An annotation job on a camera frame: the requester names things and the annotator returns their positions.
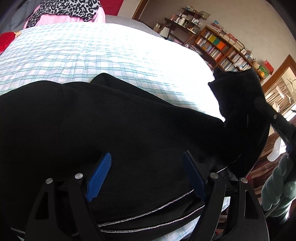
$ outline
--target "yellow book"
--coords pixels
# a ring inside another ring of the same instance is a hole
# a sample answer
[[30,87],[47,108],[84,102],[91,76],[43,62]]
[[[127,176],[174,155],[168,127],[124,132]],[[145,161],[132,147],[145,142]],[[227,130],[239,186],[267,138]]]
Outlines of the yellow book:
[[216,36],[212,34],[208,40],[213,43],[216,40]]

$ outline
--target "silver trim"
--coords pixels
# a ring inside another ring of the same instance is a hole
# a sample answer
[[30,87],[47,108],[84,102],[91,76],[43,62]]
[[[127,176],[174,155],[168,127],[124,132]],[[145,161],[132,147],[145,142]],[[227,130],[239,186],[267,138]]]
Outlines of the silver trim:
[[227,167],[228,167],[228,166],[226,166],[226,167],[222,168],[221,170],[217,171],[217,173],[219,173],[219,172],[223,171],[223,170],[224,170],[224,169],[226,169]]
[[183,197],[187,196],[188,194],[192,193],[193,191],[194,191],[194,190],[192,189],[191,191],[189,191],[189,192],[183,194],[182,196],[180,196],[180,197],[178,197],[178,198],[176,198],[176,199],[174,199],[174,200],[172,200],[172,201],[170,201],[170,202],[168,202],[168,203],[166,203],[166,204],[164,204],[164,205],[162,205],[162,206],[160,206],[160,207],[158,207],[158,208],[156,208],[156,209],[154,209],[154,210],[151,210],[151,211],[148,211],[148,212],[146,212],[146,213],[142,213],[142,214],[140,214],[140,215],[133,216],[133,217],[130,217],[130,218],[126,218],[126,219],[122,219],[122,220],[118,220],[118,221],[114,221],[114,222],[107,222],[107,223],[98,224],[98,227],[103,227],[103,226],[107,226],[107,225],[112,225],[112,224],[122,223],[122,222],[126,222],[126,221],[129,221],[129,220],[133,220],[133,219],[140,218],[140,217],[143,217],[143,216],[145,216],[145,215],[151,214],[151,213],[156,212],[156,211],[158,211],[158,210],[160,210],[160,209],[163,209],[163,208],[166,207],[167,205],[170,205],[170,204],[172,204],[172,203],[174,203],[174,202],[180,200],[181,198],[183,198]]
[[192,213],[190,213],[190,214],[188,214],[188,215],[186,215],[186,216],[184,216],[182,218],[171,221],[169,223],[163,223],[163,224],[159,224],[159,225],[152,226],[152,227],[147,227],[147,228],[142,228],[142,229],[133,229],[133,230],[105,230],[105,229],[101,229],[101,232],[104,232],[104,233],[134,233],[134,232],[139,232],[139,231],[148,230],[148,229],[155,229],[155,228],[165,226],[165,225],[169,225],[169,224],[172,224],[174,222],[178,222],[178,221],[180,221],[182,219],[185,219],[185,218],[189,217],[190,215],[192,215],[193,213],[195,213],[196,211],[198,211],[199,209],[201,209],[203,207],[204,207],[204,205],[199,207],[198,209],[194,210]]
[[20,230],[18,230],[18,229],[14,229],[14,228],[12,228],[12,227],[10,227],[10,228],[11,228],[11,230],[16,231],[16,232],[18,232],[18,233],[26,234],[26,232],[24,232],[24,231],[20,231]]

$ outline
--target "orange book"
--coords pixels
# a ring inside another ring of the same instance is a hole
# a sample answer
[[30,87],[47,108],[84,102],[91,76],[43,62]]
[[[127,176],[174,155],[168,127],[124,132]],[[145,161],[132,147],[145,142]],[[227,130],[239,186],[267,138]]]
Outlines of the orange book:
[[218,49],[223,49],[225,45],[226,44],[224,44],[222,41],[220,41],[220,43],[217,44],[217,48]]

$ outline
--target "white and blue plaid sheet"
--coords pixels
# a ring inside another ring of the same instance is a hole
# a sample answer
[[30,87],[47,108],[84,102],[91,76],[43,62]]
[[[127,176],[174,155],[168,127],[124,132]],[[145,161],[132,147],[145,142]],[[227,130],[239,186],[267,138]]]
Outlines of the white and blue plaid sheet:
[[111,23],[57,23],[22,30],[0,55],[0,95],[39,80],[90,82],[111,74],[180,107],[223,119],[195,52]]

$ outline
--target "red curtain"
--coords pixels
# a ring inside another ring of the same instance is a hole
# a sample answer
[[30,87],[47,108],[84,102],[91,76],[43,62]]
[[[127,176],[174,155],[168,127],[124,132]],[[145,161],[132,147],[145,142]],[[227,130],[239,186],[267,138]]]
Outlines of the red curtain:
[[117,16],[123,0],[100,0],[105,14]]

